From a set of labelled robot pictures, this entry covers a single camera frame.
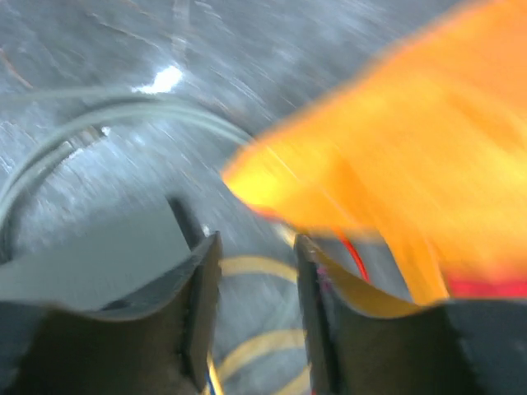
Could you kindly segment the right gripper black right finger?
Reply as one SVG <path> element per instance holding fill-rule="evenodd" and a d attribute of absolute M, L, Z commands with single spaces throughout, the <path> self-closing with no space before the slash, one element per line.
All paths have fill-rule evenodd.
<path fill-rule="evenodd" d="M 311 380 L 318 394 L 523 394 L 524 300 L 420 306 L 295 241 Z"/>

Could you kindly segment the black network switch box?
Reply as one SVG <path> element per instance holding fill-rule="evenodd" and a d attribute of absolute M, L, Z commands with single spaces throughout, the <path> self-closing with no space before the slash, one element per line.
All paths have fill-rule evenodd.
<path fill-rule="evenodd" d="M 202 235 L 178 199 L 98 221 L 61 244 L 3 264 L 1 299 L 102 309 L 182 263 Z"/>

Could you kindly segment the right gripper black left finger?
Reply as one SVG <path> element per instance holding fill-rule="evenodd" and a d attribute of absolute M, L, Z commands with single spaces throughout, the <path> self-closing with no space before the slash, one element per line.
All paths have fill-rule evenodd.
<path fill-rule="evenodd" d="M 100 311 L 1 305 L 4 394 L 196 394 L 217 314 L 219 234 Z"/>

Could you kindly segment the orange Mickey Mouse pillow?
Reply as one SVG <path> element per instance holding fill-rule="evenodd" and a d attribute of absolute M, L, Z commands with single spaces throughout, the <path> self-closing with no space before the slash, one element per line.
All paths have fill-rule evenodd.
<path fill-rule="evenodd" d="M 298 230 L 381 237 L 420 304 L 526 294 L 526 4 L 473 1 L 226 168 Z"/>

